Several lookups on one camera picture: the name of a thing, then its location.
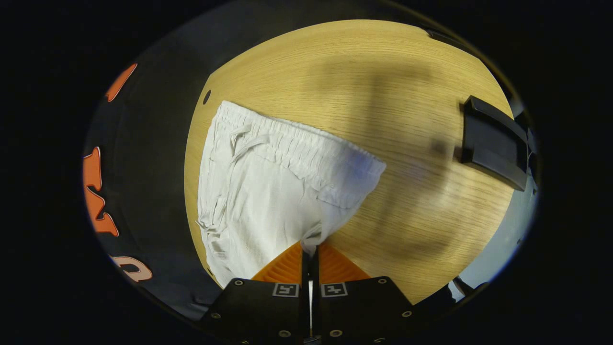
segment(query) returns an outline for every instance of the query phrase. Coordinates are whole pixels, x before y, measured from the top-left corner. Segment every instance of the wooden table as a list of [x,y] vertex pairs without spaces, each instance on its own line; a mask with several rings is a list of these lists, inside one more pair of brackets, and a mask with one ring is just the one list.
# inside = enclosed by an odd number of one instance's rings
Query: wooden table
[[221,66],[202,89],[185,153],[185,205],[203,266],[200,159],[211,119],[228,100],[328,131],[384,160],[379,185],[328,241],[371,276],[390,276],[412,303],[428,297],[481,252],[511,199],[511,187],[454,158],[469,95],[511,116],[480,60],[389,21],[310,26]]

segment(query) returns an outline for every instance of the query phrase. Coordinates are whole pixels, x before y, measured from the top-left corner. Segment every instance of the white pants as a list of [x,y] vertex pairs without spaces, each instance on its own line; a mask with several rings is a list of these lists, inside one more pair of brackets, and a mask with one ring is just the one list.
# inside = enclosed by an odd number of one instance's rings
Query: white pants
[[312,255],[356,213],[385,167],[329,133],[223,101],[198,185],[197,222],[212,273],[223,287],[251,279],[297,241]]

